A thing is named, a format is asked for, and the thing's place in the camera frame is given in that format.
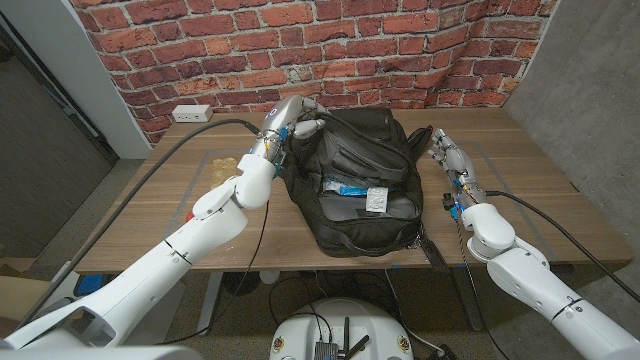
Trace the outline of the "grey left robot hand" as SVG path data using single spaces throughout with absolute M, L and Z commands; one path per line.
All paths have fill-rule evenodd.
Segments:
M 307 139 L 324 126 L 321 114 L 329 114 L 329 111 L 315 100 L 300 95 L 288 96 L 278 101 L 265 116 L 256 143 L 264 143 L 271 135 L 279 139 L 280 130 L 289 124 L 293 125 L 295 139 Z

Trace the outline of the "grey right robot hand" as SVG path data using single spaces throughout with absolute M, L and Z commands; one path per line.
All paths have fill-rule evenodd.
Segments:
M 477 182 L 469 155 L 440 128 L 434 130 L 431 141 L 432 145 L 427 154 L 444 170 L 458 202 L 463 207 L 485 203 L 486 193 Z

